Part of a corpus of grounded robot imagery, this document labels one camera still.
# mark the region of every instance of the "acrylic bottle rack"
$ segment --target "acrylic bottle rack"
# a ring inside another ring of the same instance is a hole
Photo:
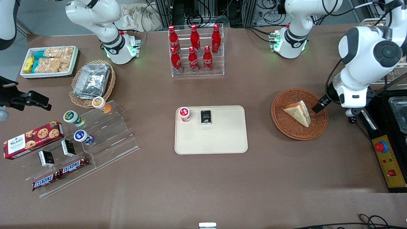
[[[40,198],[46,198],[139,149],[134,135],[127,128],[122,117],[123,109],[114,101],[110,101],[108,104],[112,106],[109,114],[103,114],[98,109],[92,109],[81,115],[81,117],[85,118],[85,125],[80,128],[73,124],[62,123],[64,127],[70,127],[70,130],[64,128],[64,139],[73,142],[76,156],[68,157],[64,155],[61,146],[62,140],[59,140],[11,162],[22,166],[28,192],[32,189],[33,182],[41,180],[83,157],[88,159],[88,165],[66,173],[61,179],[39,187],[34,192],[37,192]],[[79,129],[86,130],[88,134],[93,135],[95,137],[94,143],[85,145],[75,141],[73,133]],[[40,150],[52,153],[55,161],[52,168],[41,166],[38,156]]]
[[[213,62],[213,69],[210,72],[204,71],[204,47],[209,45],[212,50],[212,33],[213,33],[213,25],[202,25],[198,28],[199,37],[201,38],[201,52],[197,53],[198,56],[198,64],[199,64],[199,71],[197,73],[191,72],[189,68],[189,47],[191,47],[191,28],[189,26],[174,26],[175,32],[178,35],[179,45],[181,46],[181,53],[179,57],[181,58],[181,64],[184,68],[182,73],[175,73],[174,67],[171,64],[171,75],[173,77],[181,77],[181,76],[210,76],[210,75],[224,75],[225,74],[225,32],[223,29],[223,24],[219,24],[219,32],[221,34],[221,46],[219,48],[218,53],[212,53],[212,62]],[[168,51],[170,54],[171,59],[171,45],[168,40]]]

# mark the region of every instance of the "brown table surface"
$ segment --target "brown table surface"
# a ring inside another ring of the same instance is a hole
[[[270,117],[273,98],[282,90],[324,94],[339,59],[337,44],[352,26],[315,26],[296,59],[271,53],[248,30],[227,29],[225,76],[214,79],[172,78],[167,33],[149,33],[140,58],[113,65],[116,85],[110,97],[125,110],[140,149],[46,199],[31,192],[17,166],[0,160],[0,227],[156,229],[217,222],[220,229],[289,229],[358,222],[358,213],[406,226],[407,194],[387,193],[371,143],[348,123],[341,107],[328,107],[328,127],[313,141],[286,137]],[[79,66],[108,60],[94,35],[31,35],[28,40],[29,47],[77,46]],[[53,108],[8,109],[9,120],[0,124],[4,141],[61,120],[67,110],[88,111],[69,99],[72,78],[19,76],[18,81],[21,91],[48,96]],[[176,154],[176,109],[219,105],[244,107],[248,151]]]

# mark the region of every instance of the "round wicker plate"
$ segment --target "round wicker plate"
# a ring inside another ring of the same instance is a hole
[[[107,99],[109,98],[110,94],[113,91],[114,83],[116,82],[116,73],[114,72],[113,67],[104,60],[94,60],[94,61],[89,62],[88,64],[106,64],[110,67],[109,82],[106,85],[105,95],[103,96],[103,98],[107,101]],[[76,73],[74,79],[72,80],[72,84],[71,84],[72,89],[75,87],[75,85],[78,81],[78,77],[82,72],[82,68],[79,69],[79,71]],[[81,107],[87,108],[87,109],[94,108],[92,106],[91,99],[80,99],[74,95],[73,91],[69,92],[69,97],[71,98],[71,101],[78,106],[81,106]]]
[[[286,106],[304,101],[308,108],[311,123],[309,127],[301,125],[293,117],[287,114]],[[277,128],[292,139],[308,141],[320,136],[328,125],[328,112],[323,109],[318,114],[312,111],[312,107],[318,103],[318,97],[304,89],[291,88],[280,92],[271,105],[271,117]]]

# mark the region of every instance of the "sandwich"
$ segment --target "sandwich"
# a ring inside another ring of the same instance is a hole
[[[309,124],[311,123],[311,118],[308,113],[308,109],[304,103],[304,101],[299,101],[298,103],[294,103],[291,105],[288,105],[284,111],[291,115],[295,120],[297,120],[299,123],[304,125],[305,127],[309,127]]]

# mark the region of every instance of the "red bottle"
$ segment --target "red bottle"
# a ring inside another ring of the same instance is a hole
[[[195,48],[194,47],[189,47],[189,67],[191,68],[191,72],[197,73],[199,71],[199,65],[198,65],[198,57],[197,54],[195,53]]]
[[[197,53],[201,52],[201,39],[199,38],[199,34],[197,32],[197,25],[191,25],[191,46],[194,47]]]
[[[181,58],[177,54],[177,49],[176,48],[171,48],[171,64],[174,67],[174,73],[182,73],[184,68],[182,67],[181,64]]]
[[[179,46],[179,39],[178,35],[175,33],[174,26],[172,25],[168,26],[168,31],[170,31],[169,39],[171,48],[176,48],[177,53],[179,54],[181,52],[181,47]]]
[[[210,47],[209,45],[205,46],[205,53],[203,54],[203,69],[206,72],[212,71],[212,54],[210,53]]]
[[[220,47],[221,47],[221,34],[219,33],[219,25],[215,24],[213,26],[212,33],[212,52],[218,53]]]

